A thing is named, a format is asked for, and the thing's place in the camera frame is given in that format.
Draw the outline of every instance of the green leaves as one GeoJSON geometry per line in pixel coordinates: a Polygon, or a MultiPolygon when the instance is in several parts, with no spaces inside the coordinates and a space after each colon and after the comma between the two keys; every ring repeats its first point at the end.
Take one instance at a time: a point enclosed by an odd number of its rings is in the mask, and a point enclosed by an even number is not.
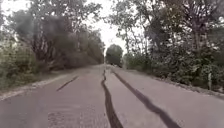
{"type": "Polygon", "coordinates": [[[107,63],[121,67],[122,54],[123,50],[119,45],[111,45],[106,52],[107,63]]]}

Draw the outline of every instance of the cracked road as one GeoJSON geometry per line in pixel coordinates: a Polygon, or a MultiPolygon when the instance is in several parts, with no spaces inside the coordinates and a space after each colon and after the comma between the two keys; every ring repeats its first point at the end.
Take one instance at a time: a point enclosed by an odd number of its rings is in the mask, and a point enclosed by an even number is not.
{"type": "Polygon", "coordinates": [[[224,128],[224,101],[100,65],[0,101],[0,128],[224,128]]]}

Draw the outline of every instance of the road crack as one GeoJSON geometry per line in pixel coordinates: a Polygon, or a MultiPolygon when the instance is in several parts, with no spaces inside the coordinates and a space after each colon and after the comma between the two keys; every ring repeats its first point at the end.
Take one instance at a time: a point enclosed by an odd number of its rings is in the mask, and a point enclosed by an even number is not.
{"type": "Polygon", "coordinates": [[[78,78],[78,76],[75,76],[73,79],[71,79],[70,81],[64,83],[60,88],[57,89],[58,91],[61,91],[64,87],[66,87],[68,84],[70,84],[71,82],[75,81],[78,78]]]}
{"type": "Polygon", "coordinates": [[[172,120],[172,118],[165,111],[154,105],[148,97],[143,95],[137,89],[134,89],[127,81],[125,81],[115,71],[112,70],[112,72],[145,105],[145,107],[148,110],[157,114],[168,128],[181,128],[174,120],[172,120]]]}
{"type": "Polygon", "coordinates": [[[119,119],[114,111],[111,94],[110,94],[109,90],[107,89],[105,82],[106,82],[106,71],[104,70],[103,71],[103,80],[101,82],[101,85],[105,92],[105,106],[106,106],[106,111],[107,111],[107,117],[109,119],[111,128],[123,128],[121,122],[119,121],[119,119]]]}

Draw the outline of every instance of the vegetation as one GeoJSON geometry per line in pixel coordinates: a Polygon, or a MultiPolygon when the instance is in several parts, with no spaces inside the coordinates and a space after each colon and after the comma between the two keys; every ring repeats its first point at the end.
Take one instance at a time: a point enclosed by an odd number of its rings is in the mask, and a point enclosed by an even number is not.
{"type": "Polygon", "coordinates": [[[123,0],[108,22],[128,68],[223,92],[223,0],[123,0]]]}
{"type": "Polygon", "coordinates": [[[99,31],[84,23],[97,21],[100,8],[86,0],[30,0],[27,10],[1,11],[0,89],[32,82],[39,72],[103,63],[99,31]]]}
{"type": "Polygon", "coordinates": [[[119,45],[111,45],[106,52],[106,61],[111,65],[122,66],[121,58],[123,55],[123,50],[119,45]]]}

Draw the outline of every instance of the bush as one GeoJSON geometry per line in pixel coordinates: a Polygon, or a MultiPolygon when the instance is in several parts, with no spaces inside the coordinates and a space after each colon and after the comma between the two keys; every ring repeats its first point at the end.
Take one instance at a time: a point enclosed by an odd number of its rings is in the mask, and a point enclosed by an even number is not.
{"type": "Polygon", "coordinates": [[[37,62],[29,48],[4,44],[0,51],[0,89],[33,82],[37,72],[37,62]]]}

